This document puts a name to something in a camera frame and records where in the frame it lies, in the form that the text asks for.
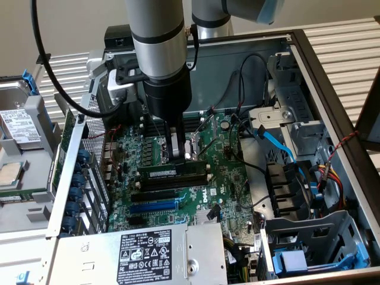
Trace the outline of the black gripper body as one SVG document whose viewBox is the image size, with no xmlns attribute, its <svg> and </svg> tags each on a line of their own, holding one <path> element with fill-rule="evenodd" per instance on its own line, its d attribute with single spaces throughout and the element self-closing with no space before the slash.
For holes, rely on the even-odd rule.
<svg viewBox="0 0 380 285">
<path fill-rule="evenodd" d="M 145 80 L 143 87 L 149 111 L 163 120 L 178 120 L 192 100 L 188 69 L 165 80 Z"/>
</svg>

